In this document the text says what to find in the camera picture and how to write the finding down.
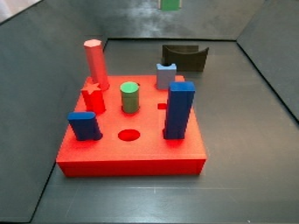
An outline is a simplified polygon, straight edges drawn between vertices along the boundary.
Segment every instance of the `blue rectangular prism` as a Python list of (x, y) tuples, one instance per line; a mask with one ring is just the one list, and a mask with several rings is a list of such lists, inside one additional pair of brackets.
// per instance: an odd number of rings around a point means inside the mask
[(79, 141), (99, 140), (103, 137), (94, 112), (71, 112), (68, 121)]
[(195, 86), (191, 81), (171, 82), (165, 120), (165, 139), (185, 139)]

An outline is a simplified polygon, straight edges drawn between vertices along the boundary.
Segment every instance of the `blue block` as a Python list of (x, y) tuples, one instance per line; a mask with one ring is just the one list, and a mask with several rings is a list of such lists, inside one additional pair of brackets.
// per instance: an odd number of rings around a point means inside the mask
[(171, 82), (165, 120), (165, 139), (185, 139), (195, 86), (191, 81)]
[(79, 141), (99, 140), (103, 137), (94, 112), (71, 112), (68, 120)]
[(175, 81), (177, 65), (162, 66), (156, 64), (156, 88), (169, 89), (170, 83)]

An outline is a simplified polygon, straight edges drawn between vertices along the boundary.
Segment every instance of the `red star block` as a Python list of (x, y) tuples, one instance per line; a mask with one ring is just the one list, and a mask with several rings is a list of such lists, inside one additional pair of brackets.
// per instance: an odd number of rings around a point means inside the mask
[(106, 112), (106, 103), (103, 99), (103, 93), (99, 88), (99, 83), (87, 84), (80, 90), (84, 102), (87, 105), (87, 111), (94, 111), (98, 115)]

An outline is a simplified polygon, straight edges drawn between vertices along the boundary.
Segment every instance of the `red board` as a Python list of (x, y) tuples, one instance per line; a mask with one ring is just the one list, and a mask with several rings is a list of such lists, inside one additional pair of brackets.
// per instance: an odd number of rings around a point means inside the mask
[[(177, 76), (177, 80), (183, 81), (183, 77)], [(140, 109), (132, 115), (122, 110), (119, 87), (126, 81), (139, 84)], [(107, 111), (98, 115), (104, 136), (99, 141), (80, 142), (71, 126), (68, 127), (56, 158), (64, 175), (96, 177), (201, 174), (207, 155), (194, 110), (191, 109), (186, 138), (166, 140), (165, 104), (169, 91), (155, 88), (155, 75), (108, 76), (108, 82), (110, 89), (103, 92)], [(75, 111), (86, 110), (80, 96)]]

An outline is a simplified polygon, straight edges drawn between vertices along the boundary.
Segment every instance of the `circular hole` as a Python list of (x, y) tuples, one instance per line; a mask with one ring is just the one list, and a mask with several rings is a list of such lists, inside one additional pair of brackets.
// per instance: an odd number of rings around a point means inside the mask
[(123, 129), (118, 133), (118, 137), (120, 140), (131, 142), (131, 141), (135, 141), (140, 137), (140, 132), (136, 129)]

